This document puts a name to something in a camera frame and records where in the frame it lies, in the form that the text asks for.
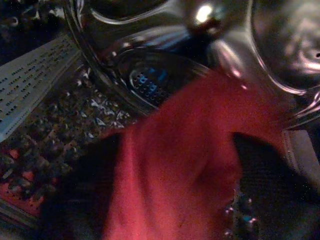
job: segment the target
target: red cloth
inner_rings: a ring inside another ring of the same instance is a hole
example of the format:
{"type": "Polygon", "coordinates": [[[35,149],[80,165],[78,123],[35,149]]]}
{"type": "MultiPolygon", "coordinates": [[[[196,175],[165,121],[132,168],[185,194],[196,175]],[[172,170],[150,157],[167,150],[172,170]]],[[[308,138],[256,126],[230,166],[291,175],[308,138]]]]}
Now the red cloth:
{"type": "Polygon", "coordinates": [[[233,133],[282,151],[281,126],[270,123],[277,110],[259,96],[211,72],[129,127],[103,239],[222,239],[224,207],[241,177],[233,133]]]}

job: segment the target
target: shiny metal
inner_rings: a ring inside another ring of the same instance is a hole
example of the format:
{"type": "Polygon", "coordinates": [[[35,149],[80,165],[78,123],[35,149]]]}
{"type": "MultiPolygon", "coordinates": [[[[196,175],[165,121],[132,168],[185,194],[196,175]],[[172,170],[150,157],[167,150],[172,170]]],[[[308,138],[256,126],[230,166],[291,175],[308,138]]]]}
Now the shiny metal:
{"type": "Polygon", "coordinates": [[[247,82],[275,93],[290,103],[292,127],[319,117],[318,0],[150,1],[123,15],[102,10],[111,2],[68,0],[66,19],[97,75],[141,112],[154,107],[137,103],[118,74],[120,59],[137,50],[220,67],[244,89],[247,82]]]}

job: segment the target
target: red fabric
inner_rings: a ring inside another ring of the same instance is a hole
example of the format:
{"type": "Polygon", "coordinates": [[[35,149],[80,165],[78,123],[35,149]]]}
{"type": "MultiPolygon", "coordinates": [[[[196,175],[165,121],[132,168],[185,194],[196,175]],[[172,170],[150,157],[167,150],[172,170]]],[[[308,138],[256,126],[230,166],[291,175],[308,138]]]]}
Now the red fabric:
{"type": "Polygon", "coordinates": [[[211,72],[128,128],[103,239],[222,239],[241,177],[233,133],[282,151],[273,106],[253,86],[211,72]]]}

